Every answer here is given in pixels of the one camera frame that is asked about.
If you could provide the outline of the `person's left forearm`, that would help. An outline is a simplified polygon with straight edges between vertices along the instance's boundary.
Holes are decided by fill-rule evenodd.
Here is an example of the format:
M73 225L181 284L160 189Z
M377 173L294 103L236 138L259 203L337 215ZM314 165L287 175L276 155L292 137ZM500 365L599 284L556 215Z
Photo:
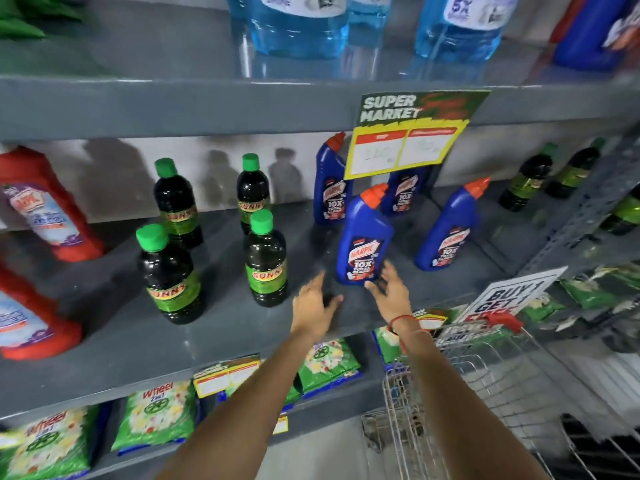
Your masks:
M295 376L328 328L292 327L288 338L208 414L154 480L255 480Z

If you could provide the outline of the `yellow and green price sign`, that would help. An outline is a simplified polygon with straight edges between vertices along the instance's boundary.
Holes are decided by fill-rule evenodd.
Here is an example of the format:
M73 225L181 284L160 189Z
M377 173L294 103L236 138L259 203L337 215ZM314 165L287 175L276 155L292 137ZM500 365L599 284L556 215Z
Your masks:
M345 179L443 163L489 89L387 91L361 97Z

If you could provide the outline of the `red plastic bottle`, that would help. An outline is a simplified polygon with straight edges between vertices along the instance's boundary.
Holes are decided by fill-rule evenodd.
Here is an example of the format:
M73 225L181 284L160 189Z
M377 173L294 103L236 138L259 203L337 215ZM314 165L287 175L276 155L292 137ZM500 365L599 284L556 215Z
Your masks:
M565 38L568 31L572 27L572 24L578 14L580 14L584 4L587 0L571 0L567 6L564 15L556 24L548 40L549 44L556 45Z

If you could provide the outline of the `green packets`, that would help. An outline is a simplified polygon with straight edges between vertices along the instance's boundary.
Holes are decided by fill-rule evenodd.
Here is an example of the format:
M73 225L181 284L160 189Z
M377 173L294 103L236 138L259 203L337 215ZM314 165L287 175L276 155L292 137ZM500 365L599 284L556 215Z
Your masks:
M0 40L44 39L46 34L34 21L82 22L83 17L69 0L0 0Z

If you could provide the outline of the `person's left hand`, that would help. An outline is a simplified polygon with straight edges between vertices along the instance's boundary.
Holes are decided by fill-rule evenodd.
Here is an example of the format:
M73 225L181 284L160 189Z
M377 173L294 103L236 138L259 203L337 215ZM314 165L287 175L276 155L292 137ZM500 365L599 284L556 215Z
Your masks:
M324 316L325 271L300 288L292 301L291 333L306 337L311 343L321 341L328 332L333 317Z

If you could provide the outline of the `grey perforated shelf upright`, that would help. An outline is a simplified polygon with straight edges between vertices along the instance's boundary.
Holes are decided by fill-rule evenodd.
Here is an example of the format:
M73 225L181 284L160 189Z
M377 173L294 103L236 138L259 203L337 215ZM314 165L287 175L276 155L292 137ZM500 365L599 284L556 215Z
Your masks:
M583 240L596 231L614 206L640 183L640 120L613 150L598 161L578 190L551 214L543 240L518 269L517 276L572 265L586 249Z

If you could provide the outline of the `dark blue plastic bottle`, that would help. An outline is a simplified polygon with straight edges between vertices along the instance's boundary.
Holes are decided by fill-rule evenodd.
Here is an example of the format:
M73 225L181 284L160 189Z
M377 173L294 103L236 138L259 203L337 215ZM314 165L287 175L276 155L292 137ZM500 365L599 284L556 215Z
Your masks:
M640 55L640 0L585 0L552 61L581 72L612 72Z

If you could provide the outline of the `red cleaner bottle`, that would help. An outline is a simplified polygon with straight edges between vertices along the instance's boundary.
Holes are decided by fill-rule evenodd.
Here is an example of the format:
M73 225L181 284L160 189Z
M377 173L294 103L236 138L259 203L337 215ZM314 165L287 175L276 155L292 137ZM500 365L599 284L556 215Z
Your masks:
M36 361L80 345L83 328L58 314L55 300L0 264L0 356Z
M46 156L25 146L0 153L0 191L64 262L102 257L106 248Z

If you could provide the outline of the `clear bottle of blue liquid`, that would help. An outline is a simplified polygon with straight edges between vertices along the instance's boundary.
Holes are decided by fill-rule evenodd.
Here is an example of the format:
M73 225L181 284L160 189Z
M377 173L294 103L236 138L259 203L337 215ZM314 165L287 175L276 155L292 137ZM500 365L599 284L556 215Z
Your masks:
M424 0L414 53L444 63L484 63L519 0Z
M351 0L227 0L245 22L256 52L296 59L336 59L347 45Z
M380 48L392 0L351 0L349 2L350 47Z

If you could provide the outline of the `person's right forearm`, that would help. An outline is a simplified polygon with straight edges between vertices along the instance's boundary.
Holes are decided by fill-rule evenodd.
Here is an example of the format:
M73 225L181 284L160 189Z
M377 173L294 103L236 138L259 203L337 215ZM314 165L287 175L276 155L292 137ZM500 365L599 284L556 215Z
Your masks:
M550 480L414 318L393 320L451 480Z

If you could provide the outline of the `white offer sign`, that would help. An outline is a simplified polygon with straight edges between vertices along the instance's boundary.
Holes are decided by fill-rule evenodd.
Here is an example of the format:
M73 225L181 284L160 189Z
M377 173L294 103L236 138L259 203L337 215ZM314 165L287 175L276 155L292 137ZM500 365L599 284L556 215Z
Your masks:
M478 319L483 314L517 315L530 301L538 298L568 269L562 266L526 276L493 282L453 320L453 323Z

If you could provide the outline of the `dark bottle with green cap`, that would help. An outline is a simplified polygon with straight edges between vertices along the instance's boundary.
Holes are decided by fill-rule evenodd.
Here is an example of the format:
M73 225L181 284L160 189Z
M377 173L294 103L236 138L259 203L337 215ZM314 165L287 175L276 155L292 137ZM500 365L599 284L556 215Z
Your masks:
M274 227L273 213L252 213L244 238L244 268L252 296L258 305L274 307L287 297L287 246L284 234Z
M508 187L501 193L498 203L511 212L519 212L537 194L549 176L558 145L547 143L537 154L527 158Z
M193 188L181 176L171 158L155 161L159 179L154 185L154 198L161 216L161 224L171 241L189 250L203 244Z
M138 270L160 313L176 325L199 319L205 300L189 250L173 242L160 224L142 226L135 236L141 249Z
M590 175L602 155L602 149L606 142L606 138L596 137L587 148L572 155L567 164L545 188L546 195L558 200L566 200L571 197Z
M612 209L598 229L615 236L631 233L640 225L640 183Z
M261 209L271 209L268 177L260 170L259 156L246 153L242 158L243 171L236 182L237 207L245 235L251 231L251 217Z

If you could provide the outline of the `blue toilet cleaner bottle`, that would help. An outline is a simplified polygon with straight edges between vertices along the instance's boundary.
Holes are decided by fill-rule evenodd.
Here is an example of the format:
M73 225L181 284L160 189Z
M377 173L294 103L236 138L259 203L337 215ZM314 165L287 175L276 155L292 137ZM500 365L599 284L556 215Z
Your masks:
M343 285L363 285L377 280L383 259L395 234L393 225L379 209L388 184L376 184L348 204L337 254L337 280Z
M422 166L391 172L387 181L388 188L380 204L380 211L387 217L408 212L427 170L428 167Z
M478 178L450 195L414 258L414 264L420 270L440 271L452 265L472 229L479 223L477 201L490 182L491 177Z
M316 154L313 211L318 225L338 224L346 217L353 182L345 179L346 162L340 156L345 138L345 132L336 133Z

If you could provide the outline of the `person's right hand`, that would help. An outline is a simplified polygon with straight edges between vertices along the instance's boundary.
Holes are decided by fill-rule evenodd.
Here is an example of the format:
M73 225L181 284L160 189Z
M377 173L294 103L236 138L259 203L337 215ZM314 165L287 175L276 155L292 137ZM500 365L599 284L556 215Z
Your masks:
M380 279L376 283L384 290L385 298L384 301L374 300L380 315L389 325L400 317L413 316L408 288L388 259L383 261Z

